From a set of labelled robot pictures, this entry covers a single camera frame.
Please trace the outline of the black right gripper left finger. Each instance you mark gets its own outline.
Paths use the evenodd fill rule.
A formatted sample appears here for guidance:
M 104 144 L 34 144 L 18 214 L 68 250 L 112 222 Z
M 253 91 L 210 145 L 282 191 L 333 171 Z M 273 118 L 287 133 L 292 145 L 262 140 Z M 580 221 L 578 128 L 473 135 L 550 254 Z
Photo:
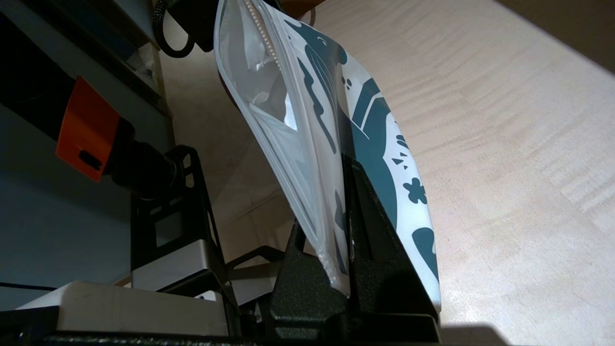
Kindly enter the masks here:
M 294 222 L 275 282 L 270 314 L 277 323 L 325 323 L 347 309 L 347 298 L 330 285 L 320 260 L 306 254 L 306 235 Z

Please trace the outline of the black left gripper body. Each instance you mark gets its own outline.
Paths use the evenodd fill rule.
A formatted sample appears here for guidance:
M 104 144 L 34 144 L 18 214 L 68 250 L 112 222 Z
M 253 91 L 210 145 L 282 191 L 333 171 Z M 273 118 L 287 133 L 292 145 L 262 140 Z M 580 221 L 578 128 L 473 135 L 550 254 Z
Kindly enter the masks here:
M 217 7 L 217 0 L 170 0 L 168 13 L 204 52 L 211 52 Z

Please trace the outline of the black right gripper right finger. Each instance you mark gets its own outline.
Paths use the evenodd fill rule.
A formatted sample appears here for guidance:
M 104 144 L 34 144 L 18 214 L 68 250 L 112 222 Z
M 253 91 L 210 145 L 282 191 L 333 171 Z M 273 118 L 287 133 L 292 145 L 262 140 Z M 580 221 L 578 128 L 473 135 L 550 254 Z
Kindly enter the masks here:
M 365 313 L 437 317 L 362 165 L 344 157 L 351 295 Z

